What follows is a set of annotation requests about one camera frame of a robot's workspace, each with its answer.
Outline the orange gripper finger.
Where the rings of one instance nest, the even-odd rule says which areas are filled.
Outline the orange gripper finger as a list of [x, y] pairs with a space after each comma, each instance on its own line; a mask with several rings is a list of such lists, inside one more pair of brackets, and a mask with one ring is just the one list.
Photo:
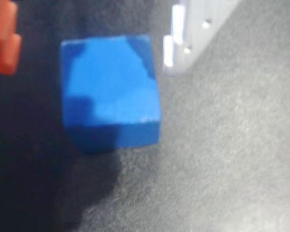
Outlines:
[[0, 0], [0, 74], [15, 73], [22, 37], [16, 33], [18, 6], [11, 0]]

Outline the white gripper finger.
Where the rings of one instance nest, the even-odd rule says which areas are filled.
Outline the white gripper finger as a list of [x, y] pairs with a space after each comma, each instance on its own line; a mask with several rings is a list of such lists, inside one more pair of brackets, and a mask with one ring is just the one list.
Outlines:
[[163, 36], [163, 72], [190, 68], [238, 6], [238, 0], [179, 0], [171, 8], [170, 33]]

